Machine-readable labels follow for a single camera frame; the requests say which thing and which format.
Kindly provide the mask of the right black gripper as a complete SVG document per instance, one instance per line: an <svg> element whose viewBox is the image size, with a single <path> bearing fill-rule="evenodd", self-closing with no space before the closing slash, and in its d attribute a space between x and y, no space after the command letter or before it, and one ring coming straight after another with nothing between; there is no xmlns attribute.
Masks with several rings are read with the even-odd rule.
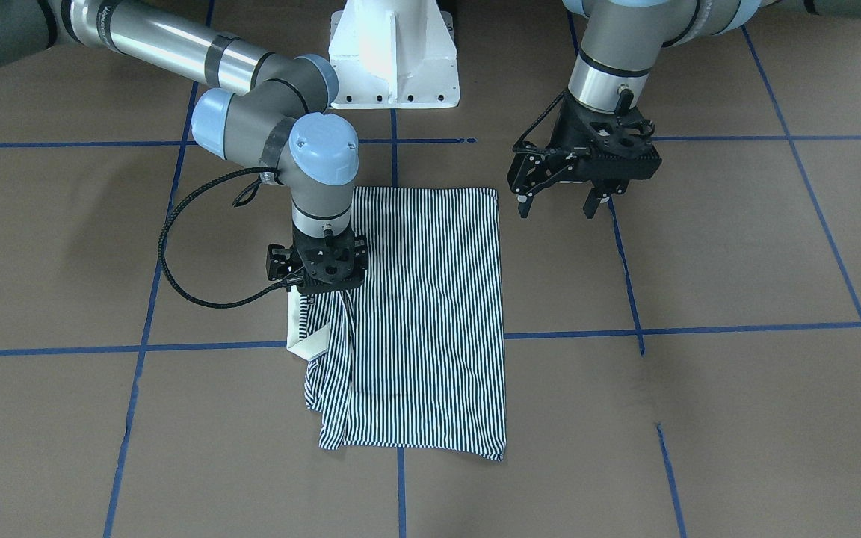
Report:
<svg viewBox="0 0 861 538"><path fill-rule="evenodd" d="M304 279L303 262L296 248L272 243L268 245L266 274L270 282L300 283Z"/></svg>

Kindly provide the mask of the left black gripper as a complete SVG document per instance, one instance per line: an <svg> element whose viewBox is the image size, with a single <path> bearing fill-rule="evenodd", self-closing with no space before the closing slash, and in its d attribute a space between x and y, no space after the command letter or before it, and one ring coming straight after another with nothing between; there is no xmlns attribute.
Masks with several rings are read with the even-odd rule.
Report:
<svg viewBox="0 0 861 538"><path fill-rule="evenodd" d="M517 195L517 211L522 219L528 218L535 195L544 188L557 183L587 183L587 175L578 167L588 163L596 153L590 147L580 146L575 149L541 149L530 142L516 142L512 151L513 162L507 173L507 183L512 193ZM591 188L583 205L585 217L594 218L601 204L606 203L607 193Z"/></svg>

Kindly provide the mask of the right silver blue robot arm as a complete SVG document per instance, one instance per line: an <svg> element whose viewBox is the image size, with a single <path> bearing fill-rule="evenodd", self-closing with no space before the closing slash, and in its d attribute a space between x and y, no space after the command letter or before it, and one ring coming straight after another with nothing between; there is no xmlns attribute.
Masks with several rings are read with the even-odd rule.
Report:
<svg viewBox="0 0 861 538"><path fill-rule="evenodd" d="M339 89L328 61L283 57L141 1L0 1L0 67L65 43L203 83L194 142L291 190L293 245L270 247L269 279L304 294L361 285L368 245L350 225L359 138L328 111Z"/></svg>

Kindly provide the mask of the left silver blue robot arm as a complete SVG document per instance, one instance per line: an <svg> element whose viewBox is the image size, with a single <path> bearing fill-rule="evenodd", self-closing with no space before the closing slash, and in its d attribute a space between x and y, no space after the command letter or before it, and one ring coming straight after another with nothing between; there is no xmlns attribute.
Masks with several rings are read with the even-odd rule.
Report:
<svg viewBox="0 0 861 538"><path fill-rule="evenodd" d="M634 181L646 181L662 163L653 146L655 123L638 107L659 52L704 35L744 26L766 1L567 1L584 17L567 87L548 112L558 116L545 146L528 134L513 144L507 184L517 212L528 217L535 197L560 183L588 184L583 205L592 218Z"/></svg>

